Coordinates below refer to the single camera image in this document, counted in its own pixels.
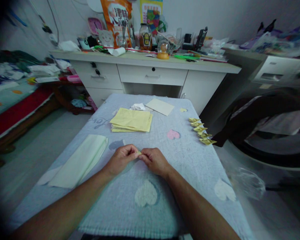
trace wooden bed frame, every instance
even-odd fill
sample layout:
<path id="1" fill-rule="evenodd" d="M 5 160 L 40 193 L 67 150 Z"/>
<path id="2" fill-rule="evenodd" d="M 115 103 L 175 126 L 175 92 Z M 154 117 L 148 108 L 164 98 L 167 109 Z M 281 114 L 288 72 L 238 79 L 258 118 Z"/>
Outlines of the wooden bed frame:
<path id="1" fill-rule="evenodd" d="M 18 126 L 13 128 L 7 135 L 0 138 L 0 154 L 12 152 L 15 147 L 13 142 L 25 134 L 37 122 L 46 117 L 49 113 L 61 107 L 61 104 L 53 95 L 44 105 L 36 110 L 34 114 L 25 119 Z"/>

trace white desk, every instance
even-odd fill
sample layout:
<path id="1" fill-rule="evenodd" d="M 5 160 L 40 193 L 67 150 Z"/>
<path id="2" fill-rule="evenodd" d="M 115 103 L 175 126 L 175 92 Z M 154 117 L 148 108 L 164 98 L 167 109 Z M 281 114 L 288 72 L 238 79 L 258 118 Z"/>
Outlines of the white desk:
<path id="1" fill-rule="evenodd" d="M 97 107 L 111 93 L 159 95 L 187 98 L 200 115 L 225 75 L 241 70 L 228 63 L 187 62 L 174 57 L 161 60 L 137 52 L 126 52 L 119 57 L 60 50 L 51 54 L 70 60 Z"/>

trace paper roll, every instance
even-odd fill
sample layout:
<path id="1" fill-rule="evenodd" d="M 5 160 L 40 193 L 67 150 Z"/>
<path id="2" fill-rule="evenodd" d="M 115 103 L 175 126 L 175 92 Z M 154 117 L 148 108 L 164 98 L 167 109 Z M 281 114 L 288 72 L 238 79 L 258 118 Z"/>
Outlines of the paper roll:
<path id="1" fill-rule="evenodd" d="M 108 51 L 111 55 L 115 57 L 118 57 L 126 52 L 126 50 L 123 47 L 117 49 L 108 48 Z"/>

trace stack of yellow paper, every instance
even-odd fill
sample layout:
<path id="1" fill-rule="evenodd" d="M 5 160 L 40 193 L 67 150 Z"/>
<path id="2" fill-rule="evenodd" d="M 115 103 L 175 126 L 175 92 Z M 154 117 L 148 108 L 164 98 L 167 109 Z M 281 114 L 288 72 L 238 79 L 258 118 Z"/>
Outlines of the stack of yellow paper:
<path id="1" fill-rule="evenodd" d="M 145 111 L 135 111 L 120 108 L 112 123 L 112 132 L 149 132 L 152 114 Z"/>

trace hand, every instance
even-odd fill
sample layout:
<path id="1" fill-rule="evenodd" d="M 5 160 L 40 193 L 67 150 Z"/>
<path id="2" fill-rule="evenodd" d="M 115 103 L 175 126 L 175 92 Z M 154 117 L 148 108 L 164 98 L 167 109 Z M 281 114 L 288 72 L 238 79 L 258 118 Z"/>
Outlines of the hand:
<path id="1" fill-rule="evenodd" d="M 158 148 L 144 148 L 141 153 L 142 155 L 139 155 L 139 158 L 154 174 L 164 177 L 171 170 L 172 166 Z"/>
<path id="2" fill-rule="evenodd" d="M 138 149 L 133 144 L 119 147 L 102 170 L 111 176 L 116 176 L 138 156 Z"/>

